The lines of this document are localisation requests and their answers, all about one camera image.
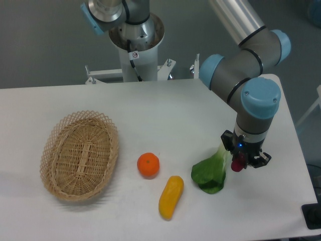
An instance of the green leaf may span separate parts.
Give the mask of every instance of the green leaf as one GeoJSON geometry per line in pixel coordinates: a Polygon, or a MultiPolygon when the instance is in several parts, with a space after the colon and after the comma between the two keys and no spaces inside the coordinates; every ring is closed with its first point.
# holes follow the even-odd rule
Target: green leaf
{"type": "Polygon", "coordinates": [[[199,184],[199,188],[208,194],[215,194],[223,189],[225,176],[226,174],[224,174],[222,183],[218,183],[212,180],[205,184],[199,184]]]}
{"type": "Polygon", "coordinates": [[[206,184],[210,181],[224,184],[227,154],[228,152],[221,144],[213,156],[192,167],[192,180],[197,184],[206,184]]]}

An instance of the fake fruit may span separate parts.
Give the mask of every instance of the fake fruit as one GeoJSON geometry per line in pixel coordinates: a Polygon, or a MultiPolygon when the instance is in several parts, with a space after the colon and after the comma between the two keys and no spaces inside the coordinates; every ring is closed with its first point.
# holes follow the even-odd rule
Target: fake fruit
{"type": "Polygon", "coordinates": [[[137,160],[137,168],[141,175],[151,177],[159,171],[159,159],[153,153],[142,154],[137,160]]]}
{"type": "Polygon", "coordinates": [[[229,152],[221,144],[217,152],[192,167],[191,177],[200,189],[209,194],[219,192],[224,187],[226,161],[229,152]]]}
{"type": "Polygon", "coordinates": [[[170,220],[173,216],[184,189],[184,181],[180,176],[171,176],[160,196],[158,210],[161,216],[170,220]]]}

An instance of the wicker basket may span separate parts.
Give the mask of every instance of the wicker basket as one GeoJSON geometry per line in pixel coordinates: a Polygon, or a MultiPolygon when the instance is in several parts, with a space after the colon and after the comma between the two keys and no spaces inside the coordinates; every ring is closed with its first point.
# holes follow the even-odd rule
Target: wicker basket
{"type": "Polygon", "coordinates": [[[56,197],[80,201],[108,183],[118,155],[115,125],[104,114],[81,111],[51,132],[41,158],[41,179],[56,197]]]}

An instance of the metal tube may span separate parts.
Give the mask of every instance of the metal tube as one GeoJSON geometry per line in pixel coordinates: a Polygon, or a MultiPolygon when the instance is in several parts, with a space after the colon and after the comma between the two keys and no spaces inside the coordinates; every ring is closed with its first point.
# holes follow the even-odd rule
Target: metal tube
{"type": "Polygon", "coordinates": [[[116,7],[121,4],[121,0],[97,0],[97,2],[109,8],[116,7]]]}
{"type": "Polygon", "coordinates": [[[121,0],[89,0],[88,7],[95,18],[106,23],[116,21],[123,12],[121,0]]]}
{"type": "Polygon", "coordinates": [[[247,0],[209,0],[236,44],[264,26],[247,0]]]}

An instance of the yellow vegetable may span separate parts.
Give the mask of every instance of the yellow vegetable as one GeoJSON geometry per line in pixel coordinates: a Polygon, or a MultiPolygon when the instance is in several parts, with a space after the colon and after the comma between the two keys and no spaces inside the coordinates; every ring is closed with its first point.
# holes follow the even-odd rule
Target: yellow vegetable
{"type": "Polygon", "coordinates": [[[158,209],[164,219],[170,220],[184,189],[180,176],[171,176],[160,196],[158,209]]]}

